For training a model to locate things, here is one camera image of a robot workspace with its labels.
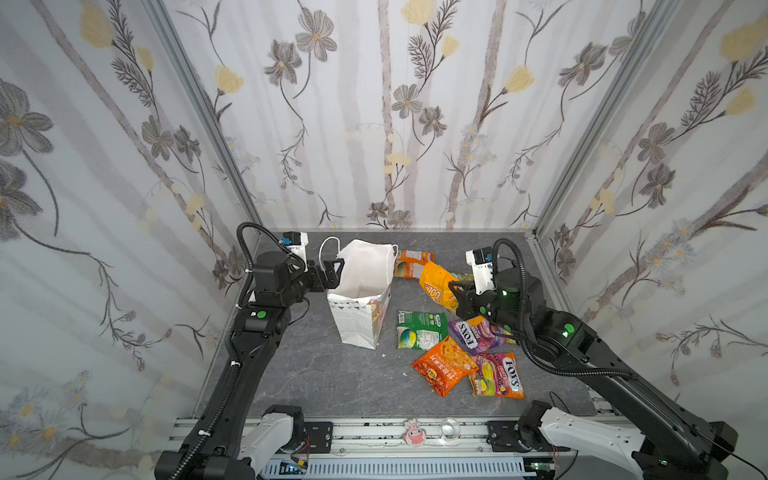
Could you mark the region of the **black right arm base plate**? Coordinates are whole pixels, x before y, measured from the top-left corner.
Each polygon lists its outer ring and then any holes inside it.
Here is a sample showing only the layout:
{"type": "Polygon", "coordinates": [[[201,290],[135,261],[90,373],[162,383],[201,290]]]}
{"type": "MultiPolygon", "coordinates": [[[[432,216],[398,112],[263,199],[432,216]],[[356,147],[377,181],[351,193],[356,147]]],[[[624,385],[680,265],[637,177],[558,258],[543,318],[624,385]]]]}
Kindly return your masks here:
{"type": "Polygon", "coordinates": [[[496,453],[555,452],[560,447],[545,439],[538,427],[517,420],[489,420],[486,442],[496,453]]]}

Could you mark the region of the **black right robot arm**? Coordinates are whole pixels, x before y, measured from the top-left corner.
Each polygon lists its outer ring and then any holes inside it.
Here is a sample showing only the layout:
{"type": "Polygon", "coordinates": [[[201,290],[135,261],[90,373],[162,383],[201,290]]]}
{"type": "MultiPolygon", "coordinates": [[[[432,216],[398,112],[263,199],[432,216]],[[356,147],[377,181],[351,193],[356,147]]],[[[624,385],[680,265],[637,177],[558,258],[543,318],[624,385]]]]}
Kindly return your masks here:
{"type": "Polygon", "coordinates": [[[529,276],[519,247],[501,238],[470,250],[470,281],[452,281],[456,313],[480,316],[514,339],[529,361],[555,376],[576,378],[616,407],[621,429],[533,401],[502,434],[515,452],[566,447],[630,472],[637,479],[725,479],[736,455],[736,430],[708,422],[663,394],[623,362],[575,315],[547,307],[541,282],[529,276]]]}

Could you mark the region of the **yellow orange snack bag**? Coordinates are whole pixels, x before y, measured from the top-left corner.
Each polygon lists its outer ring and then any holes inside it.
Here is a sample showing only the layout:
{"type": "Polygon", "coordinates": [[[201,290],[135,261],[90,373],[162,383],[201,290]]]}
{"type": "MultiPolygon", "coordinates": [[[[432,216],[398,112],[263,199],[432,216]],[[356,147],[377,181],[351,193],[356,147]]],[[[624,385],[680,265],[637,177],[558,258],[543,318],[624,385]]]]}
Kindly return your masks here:
{"type": "Polygon", "coordinates": [[[454,275],[432,261],[425,264],[419,277],[419,284],[424,292],[451,313],[456,313],[459,305],[449,287],[454,281],[457,281],[454,275]]]}

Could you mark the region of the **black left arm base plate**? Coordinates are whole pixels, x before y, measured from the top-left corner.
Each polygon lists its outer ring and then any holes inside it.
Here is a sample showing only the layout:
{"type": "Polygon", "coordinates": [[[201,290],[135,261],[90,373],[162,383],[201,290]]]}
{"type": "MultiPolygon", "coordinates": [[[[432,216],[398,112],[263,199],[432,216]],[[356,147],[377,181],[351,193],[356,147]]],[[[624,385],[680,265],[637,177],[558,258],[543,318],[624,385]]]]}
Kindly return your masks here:
{"type": "Polygon", "coordinates": [[[334,424],[330,421],[306,422],[304,424],[308,447],[312,454],[329,454],[332,448],[334,424]]]}

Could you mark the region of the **white cartoon paper bag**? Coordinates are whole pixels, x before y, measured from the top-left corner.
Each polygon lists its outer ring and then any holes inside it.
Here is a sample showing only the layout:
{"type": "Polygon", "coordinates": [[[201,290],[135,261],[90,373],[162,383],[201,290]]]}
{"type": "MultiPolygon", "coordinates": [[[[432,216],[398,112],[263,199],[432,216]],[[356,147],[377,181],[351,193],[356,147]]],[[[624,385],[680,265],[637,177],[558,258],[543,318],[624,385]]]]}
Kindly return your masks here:
{"type": "Polygon", "coordinates": [[[341,342],[374,350],[391,299],[394,264],[399,246],[354,239],[339,246],[344,261],[339,286],[327,301],[341,342]]]}

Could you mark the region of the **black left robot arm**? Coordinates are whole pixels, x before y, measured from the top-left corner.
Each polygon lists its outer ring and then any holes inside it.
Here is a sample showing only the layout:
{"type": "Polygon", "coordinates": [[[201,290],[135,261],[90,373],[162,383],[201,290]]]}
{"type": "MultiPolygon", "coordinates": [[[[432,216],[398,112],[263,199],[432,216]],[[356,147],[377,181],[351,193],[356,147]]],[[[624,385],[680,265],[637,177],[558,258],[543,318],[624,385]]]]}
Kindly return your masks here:
{"type": "Polygon", "coordinates": [[[250,434],[244,427],[259,382],[291,324],[291,307],[310,292],[336,288],[345,262],[307,259],[304,232],[277,237],[260,224],[243,222],[236,237],[245,283],[223,340],[228,363],[182,445],[160,455],[158,479],[257,479],[279,450],[306,442],[299,407],[272,406],[250,434]]]}

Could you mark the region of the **orange corn snack bag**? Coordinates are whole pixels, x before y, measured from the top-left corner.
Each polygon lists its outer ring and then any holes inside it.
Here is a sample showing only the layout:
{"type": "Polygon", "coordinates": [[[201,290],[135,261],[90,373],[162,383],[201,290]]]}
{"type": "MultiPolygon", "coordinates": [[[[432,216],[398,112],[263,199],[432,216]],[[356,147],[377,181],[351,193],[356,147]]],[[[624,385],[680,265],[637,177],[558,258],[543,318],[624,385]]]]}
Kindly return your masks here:
{"type": "Polygon", "coordinates": [[[441,397],[446,397],[463,378],[479,370],[473,358],[451,337],[430,348],[411,366],[441,397]]]}

